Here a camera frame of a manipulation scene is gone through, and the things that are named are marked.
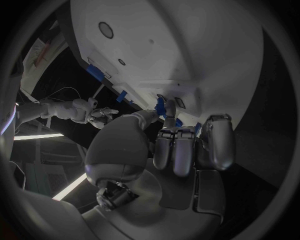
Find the fluorescent light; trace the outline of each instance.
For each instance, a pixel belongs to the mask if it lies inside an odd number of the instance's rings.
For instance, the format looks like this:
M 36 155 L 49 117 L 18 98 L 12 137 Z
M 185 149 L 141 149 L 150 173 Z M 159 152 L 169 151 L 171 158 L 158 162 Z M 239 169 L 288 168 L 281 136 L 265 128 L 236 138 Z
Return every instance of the fluorescent light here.
M 83 174 L 81 177 L 72 182 L 69 186 L 67 186 L 64 190 L 62 190 L 59 194 L 54 196 L 52 199 L 60 201 L 65 196 L 67 196 L 74 188 L 76 188 L 80 183 L 83 182 L 87 178 L 87 174 Z
M 60 133 L 57 134 L 44 134 L 44 135 L 30 135 L 30 136 L 15 136 L 14 140 L 29 140 L 29 139 L 44 139 L 44 138 L 54 138 L 54 137 L 62 137 L 63 135 Z
M 1 135 L 4 134 L 5 130 L 8 129 L 8 127 L 11 125 L 12 121 L 14 120 L 15 114 L 16 114 L 16 106 L 14 106 L 13 113 L 12 113 L 12 115 L 10 116 L 9 121 L 7 122 L 7 124 L 6 124 L 6 125 L 4 126 L 4 128 L 2 129 Z

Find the circular hole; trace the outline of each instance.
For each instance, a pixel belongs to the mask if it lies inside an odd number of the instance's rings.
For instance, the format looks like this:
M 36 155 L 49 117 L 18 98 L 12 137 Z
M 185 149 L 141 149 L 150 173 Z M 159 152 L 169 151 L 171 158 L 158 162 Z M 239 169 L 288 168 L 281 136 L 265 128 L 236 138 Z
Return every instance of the circular hole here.
M 125 66 L 125 62 L 122 59 L 118 59 L 119 63 L 122 64 L 123 66 Z
M 99 23 L 100 32 L 107 37 L 108 39 L 112 39 L 114 37 L 114 33 L 112 28 L 106 22 Z

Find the light strip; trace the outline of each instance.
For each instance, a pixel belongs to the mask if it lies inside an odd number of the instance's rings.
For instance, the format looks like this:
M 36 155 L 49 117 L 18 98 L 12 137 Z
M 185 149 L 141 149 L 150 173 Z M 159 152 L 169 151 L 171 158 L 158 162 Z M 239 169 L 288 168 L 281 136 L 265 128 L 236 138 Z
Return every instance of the light strip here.
M 11 125 L 12 121 L 14 120 L 14 117 L 16 115 L 16 105 L 14 106 L 14 109 L 13 109 L 13 114 L 11 115 L 8 123 L 4 126 L 4 128 L 2 129 L 1 131 L 1 135 L 4 134 L 5 130 L 8 129 L 8 127 Z
M 72 182 L 69 186 L 67 186 L 64 190 L 62 190 L 59 194 L 54 196 L 52 199 L 60 201 L 65 196 L 67 196 L 74 188 L 76 188 L 80 183 L 82 183 L 87 178 L 87 174 L 83 174 L 81 177 Z
M 44 135 L 30 135 L 30 136 L 15 136 L 14 140 L 29 140 L 29 139 L 45 139 L 45 138 L 54 138 L 54 137 L 62 137 L 64 135 L 57 134 L 44 134 Z

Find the round hole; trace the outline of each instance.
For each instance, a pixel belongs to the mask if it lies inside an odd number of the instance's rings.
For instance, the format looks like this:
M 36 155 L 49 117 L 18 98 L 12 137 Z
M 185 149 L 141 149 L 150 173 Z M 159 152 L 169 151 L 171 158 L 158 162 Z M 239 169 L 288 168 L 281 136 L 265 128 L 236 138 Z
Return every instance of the round hole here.
M 114 33 L 112 28 L 106 22 L 99 23 L 100 32 L 107 37 L 108 39 L 112 39 L 114 37 Z
M 123 66 L 125 66 L 125 62 L 122 59 L 118 59 L 119 63 L 122 64 Z

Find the robotic arm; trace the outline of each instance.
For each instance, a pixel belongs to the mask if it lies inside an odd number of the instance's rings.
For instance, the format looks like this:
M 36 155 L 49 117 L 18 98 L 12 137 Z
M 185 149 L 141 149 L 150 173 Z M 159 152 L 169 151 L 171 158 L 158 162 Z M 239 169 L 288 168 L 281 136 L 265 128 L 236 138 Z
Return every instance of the robotic arm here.
M 54 102 L 49 99 L 40 103 L 26 103 L 16 108 L 17 129 L 22 123 L 41 117 L 42 119 L 57 116 L 60 119 L 71 119 L 75 123 L 91 123 L 94 127 L 102 129 L 107 123 L 113 120 L 113 114 L 118 110 L 97 108 L 97 100 L 90 97 L 88 101 L 75 99 L 73 101 Z

